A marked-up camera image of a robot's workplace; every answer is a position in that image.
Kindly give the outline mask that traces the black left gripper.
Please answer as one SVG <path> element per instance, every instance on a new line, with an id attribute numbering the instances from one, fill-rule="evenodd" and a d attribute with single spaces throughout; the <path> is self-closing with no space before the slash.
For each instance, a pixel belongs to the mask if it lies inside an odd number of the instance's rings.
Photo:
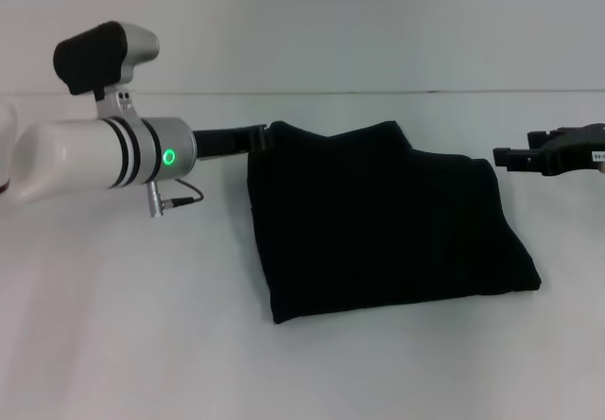
<path id="1" fill-rule="evenodd" d="M 267 152 L 275 145 L 271 126 L 193 131 L 199 160 L 250 152 Z"/>

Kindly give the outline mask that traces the black t-shirt with white print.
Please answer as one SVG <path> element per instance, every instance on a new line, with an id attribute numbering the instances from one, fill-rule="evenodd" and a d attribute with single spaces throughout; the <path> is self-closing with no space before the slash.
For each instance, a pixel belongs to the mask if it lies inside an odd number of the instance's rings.
<path id="1" fill-rule="evenodd" d="M 248 191 L 277 324 L 542 284 L 492 165 L 417 150 L 393 121 L 334 136 L 273 123 Z"/>

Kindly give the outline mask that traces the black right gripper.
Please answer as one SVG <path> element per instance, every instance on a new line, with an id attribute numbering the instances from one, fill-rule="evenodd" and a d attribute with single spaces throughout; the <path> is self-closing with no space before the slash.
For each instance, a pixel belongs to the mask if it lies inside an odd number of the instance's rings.
<path id="1" fill-rule="evenodd" d="M 605 124 L 531 131 L 527 141 L 529 149 L 493 149 L 494 164 L 544 176 L 589 169 L 605 172 Z"/>

